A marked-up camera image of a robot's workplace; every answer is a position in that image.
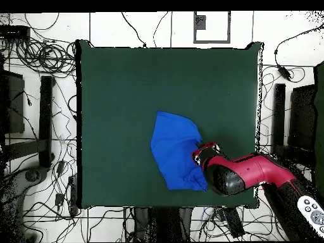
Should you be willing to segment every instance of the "blue cloth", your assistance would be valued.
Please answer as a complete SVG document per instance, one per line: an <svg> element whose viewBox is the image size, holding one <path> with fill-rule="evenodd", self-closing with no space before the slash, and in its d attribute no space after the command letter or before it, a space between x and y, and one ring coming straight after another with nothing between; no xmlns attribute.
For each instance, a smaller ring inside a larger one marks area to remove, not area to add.
<svg viewBox="0 0 324 243"><path fill-rule="evenodd" d="M203 171L192 159L202 141L197 126L182 116L159 111L151 139L151 151L169 190L206 191Z"/></svg>

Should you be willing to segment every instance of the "green table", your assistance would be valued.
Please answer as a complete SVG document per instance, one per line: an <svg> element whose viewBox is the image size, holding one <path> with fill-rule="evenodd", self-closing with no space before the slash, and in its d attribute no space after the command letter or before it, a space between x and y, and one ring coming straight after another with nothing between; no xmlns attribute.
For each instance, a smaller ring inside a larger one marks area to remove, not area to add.
<svg viewBox="0 0 324 243"><path fill-rule="evenodd" d="M219 143L230 158L253 152L260 48L90 47L77 41L82 206L255 208L253 189L230 197L211 189L168 190L150 141L160 110L190 118L203 139Z"/></svg>

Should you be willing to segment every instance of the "power adapter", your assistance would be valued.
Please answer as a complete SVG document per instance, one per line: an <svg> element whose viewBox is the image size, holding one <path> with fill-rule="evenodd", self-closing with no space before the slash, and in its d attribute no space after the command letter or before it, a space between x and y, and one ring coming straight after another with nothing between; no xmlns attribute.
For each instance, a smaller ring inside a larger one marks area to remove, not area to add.
<svg viewBox="0 0 324 243"><path fill-rule="evenodd" d="M57 170L56 170L56 173L58 174L58 178L62 175L63 170L64 170L64 167L65 167L65 162L60 161L60 162L58 163L58 168L57 168Z"/></svg>
<svg viewBox="0 0 324 243"><path fill-rule="evenodd" d="M285 67L280 66L280 65L278 65L277 67L278 67L278 71L279 71L279 73L281 74L281 76L282 76L284 79L287 79L288 81L290 81L290 79L291 79L291 75L290 75L290 73L288 72L288 70L287 70Z"/></svg>
<svg viewBox="0 0 324 243"><path fill-rule="evenodd" d="M58 210L59 210L59 207L63 206L63 203L64 203L64 194L56 194L55 195L55 206L58 207Z"/></svg>

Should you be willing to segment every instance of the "black frame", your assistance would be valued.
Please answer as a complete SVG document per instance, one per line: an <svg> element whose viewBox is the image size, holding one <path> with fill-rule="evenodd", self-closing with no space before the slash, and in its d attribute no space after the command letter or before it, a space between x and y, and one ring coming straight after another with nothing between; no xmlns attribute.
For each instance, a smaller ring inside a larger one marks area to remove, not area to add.
<svg viewBox="0 0 324 243"><path fill-rule="evenodd" d="M197 12L194 11L194 44L229 44L230 43L230 21L231 21L231 11L228 11L228 24L227 24L227 40L197 40L197 21L199 16Z"/></svg>

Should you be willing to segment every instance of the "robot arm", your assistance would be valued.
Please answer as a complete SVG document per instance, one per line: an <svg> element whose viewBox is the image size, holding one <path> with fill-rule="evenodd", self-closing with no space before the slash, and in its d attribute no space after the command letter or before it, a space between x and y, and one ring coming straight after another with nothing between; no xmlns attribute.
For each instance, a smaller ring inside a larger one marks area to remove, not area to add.
<svg viewBox="0 0 324 243"><path fill-rule="evenodd" d="M209 186L220 195L234 195L263 184L265 196L290 240L323 240L323 198L292 165L263 154L228 160L214 143L192 157Z"/></svg>

